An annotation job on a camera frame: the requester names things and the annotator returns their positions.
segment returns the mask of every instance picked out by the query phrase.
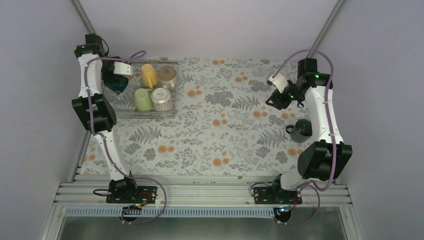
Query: yellow mug handle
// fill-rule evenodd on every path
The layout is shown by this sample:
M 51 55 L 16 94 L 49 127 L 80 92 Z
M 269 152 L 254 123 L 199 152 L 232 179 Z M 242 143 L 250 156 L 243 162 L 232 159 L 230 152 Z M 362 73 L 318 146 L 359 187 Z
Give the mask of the yellow mug handle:
M 153 89 L 152 79 L 150 78 L 149 75 L 147 75 L 147 82 L 148 82 L 148 87 Z

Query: gray wall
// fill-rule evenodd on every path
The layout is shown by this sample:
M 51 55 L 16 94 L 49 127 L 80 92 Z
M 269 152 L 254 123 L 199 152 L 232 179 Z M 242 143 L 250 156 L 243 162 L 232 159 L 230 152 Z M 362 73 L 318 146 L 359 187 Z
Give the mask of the gray wall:
M 282 59 L 312 46 L 337 0 L 80 2 L 112 55 Z
M 370 240 L 424 235 L 423 13 L 422 0 L 348 0 L 319 47 L 353 147 L 341 180 Z
M 86 31 L 70 1 L 0 2 L 0 239 L 38 239 L 83 128 L 76 43 Z

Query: yellow mug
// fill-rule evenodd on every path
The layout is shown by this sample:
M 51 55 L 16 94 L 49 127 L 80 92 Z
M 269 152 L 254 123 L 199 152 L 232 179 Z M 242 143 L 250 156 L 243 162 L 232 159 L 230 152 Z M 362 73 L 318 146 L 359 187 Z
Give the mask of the yellow mug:
M 158 76 L 152 65 L 144 64 L 141 67 L 141 79 L 143 80 L 143 84 L 151 89 L 158 84 Z

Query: black cable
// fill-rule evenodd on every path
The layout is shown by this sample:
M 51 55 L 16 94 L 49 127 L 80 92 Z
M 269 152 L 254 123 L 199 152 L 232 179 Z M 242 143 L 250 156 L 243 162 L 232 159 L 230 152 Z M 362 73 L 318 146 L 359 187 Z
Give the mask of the black cable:
M 109 54 L 109 45 L 108 45 L 108 43 L 103 39 L 103 37 L 100 37 L 101 38 L 101 40 L 104 42 L 104 44 L 106 44 L 106 46 L 107 46 L 107 52 L 104 54 L 104 56 L 105 57 L 107 57 L 108 56 L 108 54 Z
M 263 184 L 263 185 L 266 185 L 267 187 L 271 187 L 270 185 L 268 185 L 268 184 L 266 184 L 266 183 L 263 183 L 263 182 L 257 182 L 257 183 L 254 183 L 252 186 L 250 186 L 250 194 L 252 195 L 252 197 L 254 197 L 255 195 L 252 193 L 252 189 L 253 189 L 253 187 L 255 186 L 255 185 L 258 185 L 258 184 Z
M 104 192 L 106 192 L 106 194 L 97 193 L 97 191 L 104 191 Z M 107 197 L 108 196 L 108 192 L 109 192 L 108 189 L 94 189 L 93 190 L 93 194 L 94 195 L 97 195 L 97 196 L 100 196 L 100 197 Z

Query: cup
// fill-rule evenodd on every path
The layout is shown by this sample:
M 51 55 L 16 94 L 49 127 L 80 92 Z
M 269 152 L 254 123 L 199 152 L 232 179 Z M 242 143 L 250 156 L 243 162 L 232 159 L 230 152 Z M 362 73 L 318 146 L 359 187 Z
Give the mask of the cup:
M 140 112 L 146 112 L 153 109 L 151 91 L 140 88 L 134 93 L 135 108 Z
M 290 134 L 293 141 L 301 144 L 312 136 L 312 124 L 309 120 L 300 119 L 295 125 L 286 126 L 285 131 Z
M 153 101 L 154 109 L 158 112 L 171 111 L 171 93 L 168 86 L 156 88 L 151 93 L 151 100 Z
M 143 80 L 143 84 L 151 89 L 158 84 L 158 76 L 152 65 L 144 64 L 141 67 L 141 79 Z
M 167 86 L 168 89 L 174 89 L 177 85 L 177 71 L 170 65 L 163 66 L 157 72 L 159 81 L 163 86 Z

